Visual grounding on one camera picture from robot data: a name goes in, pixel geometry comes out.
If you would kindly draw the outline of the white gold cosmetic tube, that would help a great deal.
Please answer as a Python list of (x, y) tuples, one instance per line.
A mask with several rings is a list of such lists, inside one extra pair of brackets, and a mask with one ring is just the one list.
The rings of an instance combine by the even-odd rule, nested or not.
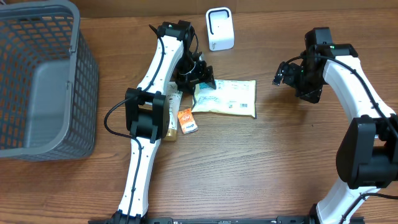
[(175, 141), (177, 139), (178, 131), (178, 111), (182, 100), (183, 92), (178, 89), (175, 82), (167, 84), (167, 99), (169, 101), (169, 128), (167, 130), (165, 141)]

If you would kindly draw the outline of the yellow white snack bag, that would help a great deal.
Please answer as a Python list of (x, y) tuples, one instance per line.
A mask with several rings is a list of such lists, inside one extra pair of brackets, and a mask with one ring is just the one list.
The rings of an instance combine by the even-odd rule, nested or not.
[(213, 89), (206, 83), (195, 86), (193, 113), (220, 113), (256, 118), (257, 81), (215, 80)]

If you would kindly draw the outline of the small orange white packet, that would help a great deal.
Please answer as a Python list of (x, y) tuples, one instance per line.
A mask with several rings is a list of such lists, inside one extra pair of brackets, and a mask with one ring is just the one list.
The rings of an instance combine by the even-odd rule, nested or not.
[(198, 130), (191, 108), (179, 111), (177, 116), (184, 134), (194, 133)]

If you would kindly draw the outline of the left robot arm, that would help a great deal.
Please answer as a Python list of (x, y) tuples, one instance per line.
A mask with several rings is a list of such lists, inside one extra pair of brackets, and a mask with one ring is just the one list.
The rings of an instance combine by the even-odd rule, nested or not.
[(156, 152), (170, 124), (167, 90), (173, 80), (177, 89), (193, 94), (199, 83), (216, 87), (213, 68), (203, 54), (190, 51), (197, 38), (188, 21), (163, 22), (153, 27), (157, 48), (150, 67), (136, 88), (126, 90), (118, 106), (125, 107), (131, 160), (124, 195), (111, 223), (143, 223), (149, 207), (148, 192)]

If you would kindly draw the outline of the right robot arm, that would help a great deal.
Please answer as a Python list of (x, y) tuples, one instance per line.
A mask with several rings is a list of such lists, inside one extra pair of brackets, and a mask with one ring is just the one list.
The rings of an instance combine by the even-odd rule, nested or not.
[(335, 44), (328, 27), (305, 34), (306, 49), (281, 62), (273, 79), (295, 89), (295, 96), (310, 103), (320, 101), (330, 85), (349, 121), (336, 153), (338, 179), (326, 197), (305, 216), (277, 217), (278, 223), (364, 223), (355, 217), (369, 198), (391, 198), (380, 193), (397, 181), (397, 114), (377, 94), (351, 44)]

